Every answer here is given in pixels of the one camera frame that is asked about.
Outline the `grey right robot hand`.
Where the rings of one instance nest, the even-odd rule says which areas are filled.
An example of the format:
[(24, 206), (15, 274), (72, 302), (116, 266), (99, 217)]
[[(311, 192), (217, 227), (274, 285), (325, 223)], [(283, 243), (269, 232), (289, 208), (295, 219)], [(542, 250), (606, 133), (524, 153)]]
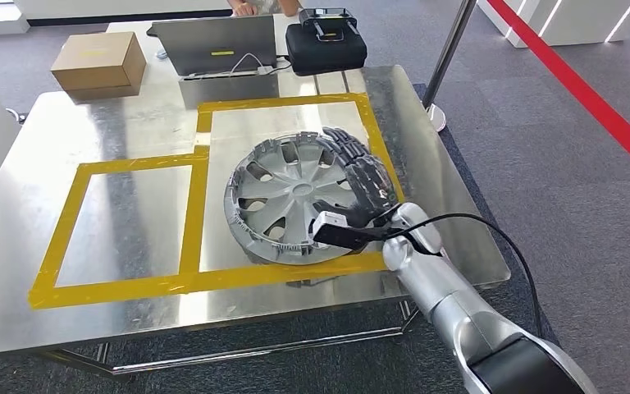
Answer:
[(342, 214), (350, 226), (362, 228), (399, 203), (388, 171), (369, 148), (340, 128), (325, 126), (322, 132), (324, 136), (317, 141), (329, 149), (335, 155), (335, 162), (343, 167), (345, 180), (356, 200), (342, 205), (317, 199), (313, 207), (318, 212)]

